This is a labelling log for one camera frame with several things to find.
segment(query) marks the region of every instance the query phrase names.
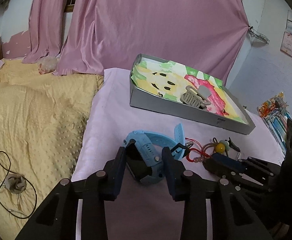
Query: textured yellow comforter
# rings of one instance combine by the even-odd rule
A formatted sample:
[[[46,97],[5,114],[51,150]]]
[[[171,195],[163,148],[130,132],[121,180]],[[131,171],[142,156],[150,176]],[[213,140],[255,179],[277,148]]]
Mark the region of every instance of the textured yellow comforter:
[[[70,178],[82,146],[92,99],[103,77],[74,74],[40,75],[36,64],[6,60],[0,70],[0,151],[11,159],[11,170],[35,187],[37,207],[61,178]],[[7,158],[0,160],[8,167]],[[0,167],[0,182],[6,171]],[[21,194],[0,189],[0,201],[14,211],[30,214],[35,203],[27,183]],[[15,239],[26,220],[0,205],[0,236]]]

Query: pink bed sheet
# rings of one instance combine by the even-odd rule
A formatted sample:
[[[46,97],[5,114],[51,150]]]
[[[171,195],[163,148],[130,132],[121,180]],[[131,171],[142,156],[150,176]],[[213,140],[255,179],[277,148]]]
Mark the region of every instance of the pink bed sheet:
[[[280,146],[271,135],[262,119],[248,113],[256,128],[249,135],[238,134],[222,128],[198,123],[175,116],[159,114],[129,106],[129,70],[105,70],[105,84],[95,95],[87,123],[77,166],[72,181],[86,179],[90,174],[103,169],[106,161],[115,158],[118,148],[127,134],[143,129],[174,137],[174,127],[183,124],[185,135],[202,144],[216,137],[218,140],[231,137],[242,150],[242,158],[253,156],[281,164]],[[199,174],[203,179],[218,178],[206,171],[201,163],[182,160],[186,169]],[[212,239],[211,216],[208,211],[208,238]],[[184,203],[176,203],[168,193],[166,181],[142,186],[125,171],[121,193],[115,202],[105,203],[109,240],[169,239],[180,237]],[[81,203],[78,208],[77,234],[80,239]]]

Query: cartoon face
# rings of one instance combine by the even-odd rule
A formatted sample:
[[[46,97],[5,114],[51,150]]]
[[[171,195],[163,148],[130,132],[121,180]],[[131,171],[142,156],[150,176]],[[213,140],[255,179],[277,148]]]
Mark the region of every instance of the cartoon face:
[[[141,66],[136,66],[139,74],[143,75],[145,79],[138,79],[137,83],[139,87],[142,87],[147,92],[155,95],[163,95],[164,98],[168,98],[174,101],[180,102],[182,94],[186,92],[186,86],[192,84],[170,71],[154,71]]]

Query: bed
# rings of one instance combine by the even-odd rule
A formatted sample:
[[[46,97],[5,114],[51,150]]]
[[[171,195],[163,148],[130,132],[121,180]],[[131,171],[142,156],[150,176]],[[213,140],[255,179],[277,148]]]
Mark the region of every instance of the bed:
[[[9,156],[11,170],[35,187],[37,207],[61,178],[71,177],[91,102],[102,84],[99,75],[40,75],[36,64],[5,60],[0,70],[0,151]],[[8,167],[4,154],[0,160]],[[5,175],[0,167],[0,183]],[[21,194],[2,187],[0,201],[14,214],[28,215],[35,202],[34,190],[29,183]],[[15,239],[26,221],[0,205],[3,240]]]
[[[131,131],[141,129],[174,137],[174,127],[179,123],[184,127],[185,136],[200,143],[206,144],[213,137],[218,140],[231,137],[241,149],[241,158],[253,156],[279,165],[282,163],[280,146],[257,115],[248,112],[256,127],[249,135],[243,135],[171,115],[130,107],[129,76],[129,70],[105,70],[104,85],[92,101],[91,115],[72,181],[86,179],[90,174],[102,170],[108,160],[115,158],[118,148]],[[190,158],[196,156],[197,153],[192,152]],[[182,162],[186,169],[196,172],[203,179],[218,179],[206,171],[202,163],[191,163],[186,158],[183,158]],[[109,240],[177,240],[181,233],[183,209],[183,202],[172,200],[165,180],[145,187],[137,183],[126,169],[118,198],[114,202],[105,202]],[[209,224],[211,216],[209,217],[209,212],[207,214]],[[76,240],[80,239],[80,227],[81,201],[78,207]],[[207,239],[212,239],[211,228],[208,229]]]

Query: cardboard box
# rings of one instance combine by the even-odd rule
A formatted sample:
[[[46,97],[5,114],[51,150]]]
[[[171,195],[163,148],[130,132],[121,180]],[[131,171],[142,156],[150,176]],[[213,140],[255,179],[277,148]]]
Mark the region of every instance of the cardboard box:
[[[146,54],[139,54],[134,61],[130,76],[132,76],[133,74],[133,67],[136,64],[140,63],[142,58],[158,61],[160,63],[168,62],[168,60],[164,60],[161,58],[149,56]],[[224,86],[222,86],[222,89],[230,97],[233,103],[236,104],[236,110],[240,111],[240,115],[246,119],[244,120],[244,122],[246,123],[238,122],[220,116],[218,114],[210,113],[206,110],[198,109],[192,106],[188,106],[186,104],[174,102],[169,99],[153,95],[147,91],[138,88],[131,78],[130,78],[130,106],[155,111],[162,114],[174,115],[196,122],[221,127],[242,134],[250,134],[251,131],[255,128],[254,122],[249,117],[245,109],[238,102],[237,98],[235,98]]]

